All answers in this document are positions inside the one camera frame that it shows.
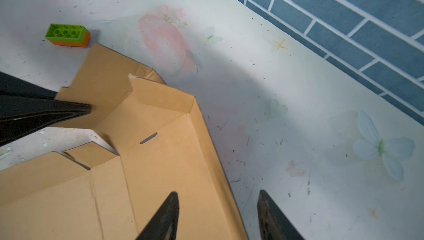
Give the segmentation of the brown cardboard box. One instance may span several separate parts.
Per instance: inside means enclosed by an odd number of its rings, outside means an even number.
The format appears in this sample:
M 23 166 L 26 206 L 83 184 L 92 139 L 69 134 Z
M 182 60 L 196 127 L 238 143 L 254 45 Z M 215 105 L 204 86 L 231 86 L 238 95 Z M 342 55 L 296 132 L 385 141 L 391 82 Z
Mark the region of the brown cardboard box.
M 179 240 L 247 233 L 196 98 L 151 68 L 94 44 L 58 100 L 93 106 L 59 127 L 90 142 L 1 171 L 1 239 L 133 240 L 172 192 Z

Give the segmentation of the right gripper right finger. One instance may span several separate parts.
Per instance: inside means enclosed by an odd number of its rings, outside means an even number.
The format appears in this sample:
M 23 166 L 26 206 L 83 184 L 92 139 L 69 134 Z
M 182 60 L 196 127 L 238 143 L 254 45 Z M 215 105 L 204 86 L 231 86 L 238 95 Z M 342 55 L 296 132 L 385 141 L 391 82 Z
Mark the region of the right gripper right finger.
M 265 190 L 259 192 L 257 212 L 262 240 L 305 240 Z

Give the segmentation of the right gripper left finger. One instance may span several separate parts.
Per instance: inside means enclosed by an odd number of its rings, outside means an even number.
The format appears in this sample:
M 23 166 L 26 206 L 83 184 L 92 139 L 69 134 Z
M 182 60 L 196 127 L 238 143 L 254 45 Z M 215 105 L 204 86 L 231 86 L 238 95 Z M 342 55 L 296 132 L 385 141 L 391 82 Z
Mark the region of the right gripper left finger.
M 175 240 L 179 214 L 178 194 L 173 191 L 137 236 L 136 240 Z

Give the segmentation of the green orange toy brick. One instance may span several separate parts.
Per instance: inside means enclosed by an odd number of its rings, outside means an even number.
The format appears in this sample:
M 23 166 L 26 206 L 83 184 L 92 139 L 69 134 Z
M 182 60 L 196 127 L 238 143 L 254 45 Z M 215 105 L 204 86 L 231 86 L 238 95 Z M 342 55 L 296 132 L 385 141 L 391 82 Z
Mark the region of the green orange toy brick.
M 64 47 L 88 47 L 91 33 L 84 26 L 51 24 L 45 38 Z

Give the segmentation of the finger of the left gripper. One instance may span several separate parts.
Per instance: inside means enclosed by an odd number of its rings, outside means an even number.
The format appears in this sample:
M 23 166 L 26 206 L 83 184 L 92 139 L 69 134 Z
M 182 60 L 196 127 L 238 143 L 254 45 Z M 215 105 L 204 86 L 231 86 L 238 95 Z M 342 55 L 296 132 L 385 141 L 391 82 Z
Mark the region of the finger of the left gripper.
M 40 129 L 91 113 L 88 104 L 1 95 L 1 146 Z
M 57 92 L 1 72 L 1 95 L 54 99 Z

